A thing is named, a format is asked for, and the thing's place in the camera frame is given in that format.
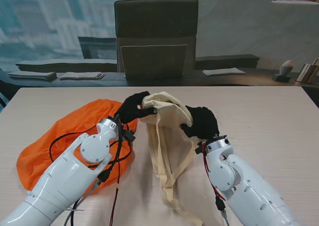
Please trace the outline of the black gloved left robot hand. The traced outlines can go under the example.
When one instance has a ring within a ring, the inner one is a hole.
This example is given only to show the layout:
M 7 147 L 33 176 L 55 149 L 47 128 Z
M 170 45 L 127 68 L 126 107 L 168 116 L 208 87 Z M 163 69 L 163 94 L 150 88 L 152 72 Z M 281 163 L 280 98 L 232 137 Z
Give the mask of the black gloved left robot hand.
M 156 114 L 155 108 L 143 108 L 143 99 L 149 96 L 148 91 L 135 93 L 125 99 L 120 108 L 116 111 L 115 120 L 120 120 L 122 124 L 130 123 L 135 119 Z

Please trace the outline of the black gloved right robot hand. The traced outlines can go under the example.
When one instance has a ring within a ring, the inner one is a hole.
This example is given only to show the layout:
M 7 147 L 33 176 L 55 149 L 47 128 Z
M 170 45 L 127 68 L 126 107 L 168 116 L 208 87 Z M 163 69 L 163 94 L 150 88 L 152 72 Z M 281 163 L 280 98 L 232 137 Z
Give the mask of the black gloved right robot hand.
M 197 137 L 202 140 L 212 140 L 219 135 L 217 119 L 213 112 L 207 107 L 190 107 L 186 106 L 190 112 L 193 123 L 191 126 L 181 124 L 180 128 L 189 137 Z

